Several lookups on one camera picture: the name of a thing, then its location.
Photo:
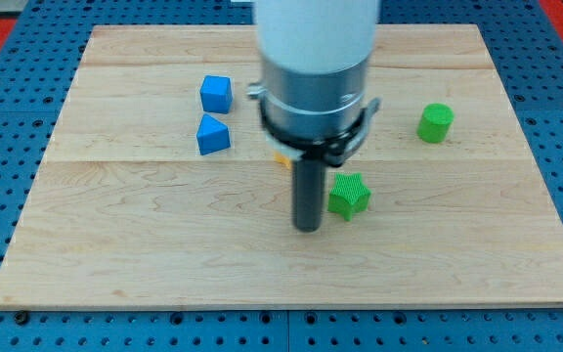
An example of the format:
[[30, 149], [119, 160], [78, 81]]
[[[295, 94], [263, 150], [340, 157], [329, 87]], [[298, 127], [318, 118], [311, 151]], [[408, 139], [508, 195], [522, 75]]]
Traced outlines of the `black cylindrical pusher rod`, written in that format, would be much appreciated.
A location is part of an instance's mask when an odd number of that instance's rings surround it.
[[301, 232], [314, 232], [322, 223], [325, 165], [301, 159], [292, 166], [292, 220]]

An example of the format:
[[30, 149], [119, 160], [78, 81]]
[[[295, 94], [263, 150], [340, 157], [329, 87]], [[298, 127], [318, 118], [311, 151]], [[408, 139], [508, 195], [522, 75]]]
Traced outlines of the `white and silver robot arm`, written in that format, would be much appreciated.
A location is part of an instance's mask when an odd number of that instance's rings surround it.
[[366, 139], [380, 101], [364, 101], [379, 0], [260, 0], [261, 79], [248, 87], [267, 140], [292, 163], [292, 222], [322, 223], [325, 172]]

